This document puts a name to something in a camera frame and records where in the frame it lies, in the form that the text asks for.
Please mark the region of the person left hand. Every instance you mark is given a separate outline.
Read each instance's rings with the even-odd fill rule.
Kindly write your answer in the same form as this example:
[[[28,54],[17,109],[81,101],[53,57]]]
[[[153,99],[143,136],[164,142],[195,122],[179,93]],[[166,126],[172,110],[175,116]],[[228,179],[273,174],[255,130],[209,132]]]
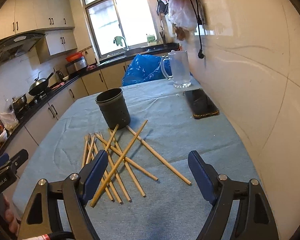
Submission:
[[[19,224],[15,217],[13,210],[11,209],[10,202],[7,197],[3,195],[3,200],[5,203],[5,212],[4,212],[4,220],[8,223],[8,228],[12,234],[15,236],[18,235],[19,232]]]

